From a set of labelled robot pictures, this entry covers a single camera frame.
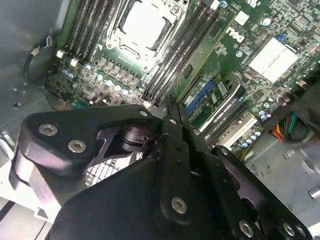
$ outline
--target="cable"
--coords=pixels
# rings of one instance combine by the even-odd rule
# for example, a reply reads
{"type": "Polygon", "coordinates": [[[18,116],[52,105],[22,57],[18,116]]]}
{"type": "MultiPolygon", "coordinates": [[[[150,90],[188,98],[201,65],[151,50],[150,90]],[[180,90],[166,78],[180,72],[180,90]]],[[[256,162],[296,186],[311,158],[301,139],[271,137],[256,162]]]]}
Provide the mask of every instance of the cable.
{"type": "Polygon", "coordinates": [[[34,240],[37,240],[37,238],[39,237],[40,233],[41,233],[42,230],[44,229],[46,223],[47,223],[47,222],[45,221],[44,224],[42,225],[42,227],[40,228],[40,231],[39,231],[38,234],[35,236],[34,240]]]}
{"type": "Polygon", "coordinates": [[[43,41],[41,41],[41,43],[39,44],[39,46],[37,46],[36,48],[34,48],[28,55],[28,57],[26,58],[25,62],[24,62],[24,66],[23,66],[23,74],[27,77],[27,79],[29,80],[30,83],[35,83],[38,80],[41,80],[44,76],[46,76],[48,74],[48,72],[44,72],[43,74],[41,74],[40,76],[37,76],[36,78],[32,78],[30,75],[30,64],[32,62],[32,60],[34,59],[34,57],[42,50],[45,48],[49,48],[52,46],[52,42],[53,42],[53,38],[52,36],[49,34],[43,41]]]}

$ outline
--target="black ram slot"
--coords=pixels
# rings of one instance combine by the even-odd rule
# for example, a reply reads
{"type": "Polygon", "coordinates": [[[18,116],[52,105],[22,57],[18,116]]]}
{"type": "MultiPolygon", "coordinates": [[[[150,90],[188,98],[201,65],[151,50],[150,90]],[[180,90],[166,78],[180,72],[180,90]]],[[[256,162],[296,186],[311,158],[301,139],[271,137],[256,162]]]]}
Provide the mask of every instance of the black ram slot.
{"type": "Polygon", "coordinates": [[[167,66],[168,62],[174,55],[176,49],[181,44],[181,42],[185,39],[187,34],[190,34],[190,29],[193,26],[193,23],[198,22],[200,16],[203,14],[204,8],[203,6],[200,6],[196,9],[195,13],[192,15],[192,18],[184,24],[184,28],[181,30],[182,35],[179,36],[179,39],[175,40],[174,45],[171,47],[169,53],[167,54],[165,60],[161,63],[161,67],[156,71],[155,75],[152,77],[148,87],[145,90],[145,97],[148,95],[150,89],[154,86],[154,83],[158,79],[159,75],[164,71],[164,68],[167,66]]]}
{"type": "Polygon", "coordinates": [[[92,40],[93,34],[97,31],[98,19],[102,14],[102,10],[104,9],[103,6],[106,2],[107,1],[105,1],[105,0],[100,0],[100,2],[98,3],[98,5],[96,7],[96,11],[93,15],[90,27],[88,28],[88,34],[87,34],[85,41],[82,44],[82,47],[79,51],[81,56],[85,55],[85,51],[88,48],[90,41],[92,40]]]}
{"type": "Polygon", "coordinates": [[[72,53],[74,55],[77,54],[77,49],[79,48],[80,42],[82,41],[82,38],[84,36],[85,30],[86,30],[86,26],[87,26],[88,21],[89,21],[90,14],[91,14],[94,6],[95,6],[93,4],[93,1],[94,0],[90,0],[89,6],[86,8],[85,15],[84,15],[84,17],[82,19],[80,29],[77,32],[76,41],[75,41],[75,44],[74,44],[74,46],[72,48],[72,53]]]}
{"type": "Polygon", "coordinates": [[[104,26],[106,25],[107,19],[109,17],[109,12],[111,10],[112,7],[112,1],[108,1],[107,6],[104,8],[104,12],[103,12],[103,17],[102,20],[100,21],[99,25],[98,25],[98,30],[96,31],[96,33],[94,34],[92,41],[91,41],[91,45],[87,48],[87,54],[84,56],[84,60],[85,61],[90,61],[92,54],[94,53],[94,50],[97,46],[97,43],[99,41],[99,38],[101,36],[101,33],[104,29],[104,26]]]}
{"type": "Polygon", "coordinates": [[[84,10],[85,5],[86,5],[86,1],[82,0],[77,6],[75,17],[72,20],[71,30],[69,31],[67,40],[65,42],[65,46],[67,48],[70,47],[70,45],[71,45],[71,41],[75,35],[76,29],[77,29],[77,26],[78,26],[79,21],[81,19],[81,14],[84,10]]]}
{"type": "Polygon", "coordinates": [[[180,75],[180,73],[183,71],[183,69],[187,66],[187,63],[189,62],[190,58],[195,53],[195,51],[197,50],[197,48],[199,47],[199,45],[201,44],[203,39],[206,37],[207,33],[211,29],[211,27],[212,27],[213,23],[216,21],[216,19],[217,19],[216,14],[212,15],[209,19],[207,19],[208,24],[203,28],[202,31],[200,31],[199,33],[196,34],[200,37],[197,37],[192,41],[192,45],[190,46],[189,51],[184,52],[182,56],[179,56],[180,61],[177,63],[177,68],[175,68],[175,70],[173,70],[174,72],[171,75],[169,75],[167,73],[167,75],[165,76],[164,82],[166,82],[166,80],[169,80],[169,79],[170,80],[168,83],[166,83],[166,85],[160,91],[160,93],[156,99],[156,102],[159,103],[161,101],[162,96],[169,89],[171,89],[172,85],[175,83],[175,80],[180,75]]]}
{"type": "Polygon", "coordinates": [[[208,146],[212,148],[212,146],[215,145],[217,142],[217,139],[226,132],[228,128],[230,128],[231,125],[235,124],[235,122],[238,120],[238,118],[246,111],[248,110],[249,105],[246,102],[242,102],[241,105],[219,126],[214,133],[209,136],[209,138],[206,140],[208,143],[208,146]]]}
{"type": "Polygon", "coordinates": [[[86,16],[87,11],[88,11],[88,6],[89,6],[90,2],[91,2],[91,0],[84,1],[83,9],[82,9],[81,13],[79,14],[79,21],[77,22],[77,26],[75,28],[75,32],[72,37],[71,43],[68,45],[68,48],[69,48],[69,51],[71,54],[73,53],[73,49],[74,49],[74,46],[75,46],[78,38],[81,36],[79,33],[83,27],[84,18],[86,16]]]}
{"type": "Polygon", "coordinates": [[[198,83],[203,79],[204,75],[202,72],[198,72],[197,75],[192,79],[190,85],[187,87],[185,94],[183,95],[181,102],[184,103],[190,94],[194,91],[198,83]]]}
{"type": "Polygon", "coordinates": [[[195,36],[198,33],[198,30],[200,27],[204,24],[206,21],[207,15],[204,17],[200,16],[201,20],[197,21],[197,25],[190,27],[188,31],[186,32],[186,37],[181,41],[181,43],[178,45],[178,47],[175,47],[174,49],[177,49],[176,51],[173,52],[172,57],[170,58],[168,64],[165,66],[166,69],[161,71],[156,78],[158,79],[158,82],[153,86],[153,89],[150,90],[152,93],[153,97],[155,94],[158,92],[159,88],[163,86],[165,83],[166,77],[163,77],[163,75],[168,75],[172,72],[172,69],[177,66],[177,62],[180,60],[180,57],[183,53],[186,52],[187,49],[190,49],[190,46],[192,42],[195,39],[195,36]]]}

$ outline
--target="blue component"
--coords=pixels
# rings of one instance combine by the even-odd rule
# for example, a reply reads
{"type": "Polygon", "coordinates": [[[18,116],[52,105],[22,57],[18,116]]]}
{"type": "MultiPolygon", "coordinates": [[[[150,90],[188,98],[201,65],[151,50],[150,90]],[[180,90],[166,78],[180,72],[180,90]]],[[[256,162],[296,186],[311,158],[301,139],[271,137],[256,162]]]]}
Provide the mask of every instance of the blue component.
{"type": "Polygon", "coordinates": [[[276,39],[278,41],[284,41],[286,39],[286,35],[284,34],[279,34],[278,36],[276,36],[276,39]]]}
{"type": "Polygon", "coordinates": [[[200,100],[205,96],[205,94],[208,92],[211,86],[214,85],[214,81],[210,79],[204,87],[200,90],[198,95],[193,99],[193,101],[190,103],[190,105],[186,108],[186,113],[189,115],[190,112],[197,106],[197,104],[200,102],[200,100]]]}
{"type": "Polygon", "coordinates": [[[220,7],[221,7],[221,8],[226,8],[227,5],[228,5],[228,4],[227,4],[226,1],[221,1],[221,2],[220,2],[220,7]]]}
{"type": "Polygon", "coordinates": [[[263,116],[261,116],[260,118],[261,118],[262,121],[265,121],[265,120],[268,119],[268,117],[267,117],[266,115],[263,115],[263,116]]]}

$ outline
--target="cpu socket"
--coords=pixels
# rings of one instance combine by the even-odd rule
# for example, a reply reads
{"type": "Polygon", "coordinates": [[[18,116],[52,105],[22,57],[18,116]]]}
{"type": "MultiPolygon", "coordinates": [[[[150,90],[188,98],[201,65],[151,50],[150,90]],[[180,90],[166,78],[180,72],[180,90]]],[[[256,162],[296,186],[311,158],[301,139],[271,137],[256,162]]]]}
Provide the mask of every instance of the cpu socket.
{"type": "Polygon", "coordinates": [[[188,5],[188,0],[118,1],[108,27],[106,47],[131,52],[148,73],[177,34],[188,5]]]}

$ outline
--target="expansion slot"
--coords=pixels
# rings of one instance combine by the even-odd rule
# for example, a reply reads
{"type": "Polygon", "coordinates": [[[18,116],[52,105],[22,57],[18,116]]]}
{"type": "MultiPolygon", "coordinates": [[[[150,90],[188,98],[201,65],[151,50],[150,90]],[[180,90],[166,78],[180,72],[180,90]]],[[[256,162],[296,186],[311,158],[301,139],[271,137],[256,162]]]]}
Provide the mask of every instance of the expansion slot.
{"type": "Polygon", "coordinates": [[[217,144],[230,148],[241,136],[251,129],[256,122],[258,122],[257,118],[249,113],[242,120],[242,123],[236,125],[235,128],[217,144]]]}
{"type": "Polygon", "coordinates": [[[205,94],[208,92],[211,86],[214,85],[214,81],[210,79],[204,87],[201,89],[199,94],[193,99],[193,101],[190,103],[190,105],[186,108],[186,113],[189,115],[190,112],[195,109],[197,104],[200,102],[200,100],[205,96],[205,94]]]}
{"type": "Polygon", "coordinates": [[[238,124],[236,121],[240,116],[248,110],[249,105],[246,102],[241,102],[240,106],[218,127],[211,129],[208,135],[205,136],[206,142],[210,147],[214,146],[217,142],[217,139],[224,134],[230,126],[233,124],[238,124]]]}

